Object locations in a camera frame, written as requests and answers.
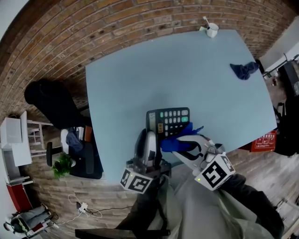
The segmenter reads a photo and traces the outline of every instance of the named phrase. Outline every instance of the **green plant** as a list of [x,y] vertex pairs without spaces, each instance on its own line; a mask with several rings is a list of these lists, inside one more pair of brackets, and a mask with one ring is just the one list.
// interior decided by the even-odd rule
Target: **green plant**
[[56,161],[52,167],[55,178],[63,177],[65,174],[70,173],[72,160],[71,157],[65,153],[59,156],[59,160]]

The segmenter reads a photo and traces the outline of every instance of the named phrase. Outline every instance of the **red sign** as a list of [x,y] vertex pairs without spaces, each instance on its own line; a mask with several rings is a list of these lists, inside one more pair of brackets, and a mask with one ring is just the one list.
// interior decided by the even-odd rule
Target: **red sign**
[[276,131],[265,134],[264,136],[254,140],[251,144],[251,152],[273,151],[276,144]]

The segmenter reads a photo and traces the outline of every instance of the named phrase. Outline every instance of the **blue cloth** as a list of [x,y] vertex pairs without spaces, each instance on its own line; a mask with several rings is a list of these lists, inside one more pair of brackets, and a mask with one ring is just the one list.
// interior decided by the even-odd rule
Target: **blue cloth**
[[72,147],[76,153],[81,151],[83,149],[83,144],[76,134],[76,128],[69,128],[68,131],[65,139],[66,144]]
[[161,141],[160,147],[163,152],[172,152],[172,151],[191,151],[193,150],[194,145],[190,145],[183,141],[177,140],[178,137],[185,136],[185,135],[196,135],[200,130],[203,129],[203,126],[193,130],[193,123],[189,123],[183,131],[175,136],[166,138],[165,140]]
[[233,69],[234,73],[239,79],[248,80],[250,74],[256,72],[260,66],[256,62],[250,62],[245,66],[230,64],[230,67]]

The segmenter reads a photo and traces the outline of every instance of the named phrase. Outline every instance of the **white wall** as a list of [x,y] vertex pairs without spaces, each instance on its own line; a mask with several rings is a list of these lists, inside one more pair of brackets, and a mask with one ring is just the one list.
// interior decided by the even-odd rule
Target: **white wall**
[[0,39],[28,0],[0,0]]
[[[0,149],[0,160],[2,159],[2,150]],[[4,179],[5,169],[3,168],[4,164],[0,164],[0,239],[15,239],[17,238],[11,232],[7,232],[4,227],[3,223],[5,222],[5,216],[15,213],[16,209],[14,207],[13,201],[9,195],[8,189],[6,187],[6,182]]]
[[[2,39],[10,23],[27,2],[28,0],[0,0],[0,39]],[[0,239],[15,239],[18,237],[11,232],[7,232],[3,227],[5,216],[16,212],[6,187],[2,174],[3,170],[0,164]]]
[[299,54],[299,17],[297,16],[289,28],[274,45],[260,58],[265,71],[272,70],[285,60],[284,53],[288,60]]

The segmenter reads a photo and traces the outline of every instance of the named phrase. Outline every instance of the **table surface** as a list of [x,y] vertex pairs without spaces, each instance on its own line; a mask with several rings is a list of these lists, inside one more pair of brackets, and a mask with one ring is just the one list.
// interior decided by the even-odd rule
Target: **table surface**
[[189,107],[193,127],[204,126],[202,134],[227,152],[276,128],[261,72],[244,81],[229,66],[253,60],[236,31],[220,30],[213,39],[205,32],[160,37],[89,64],[88,101],[106,178],[119,182],[149,110]]

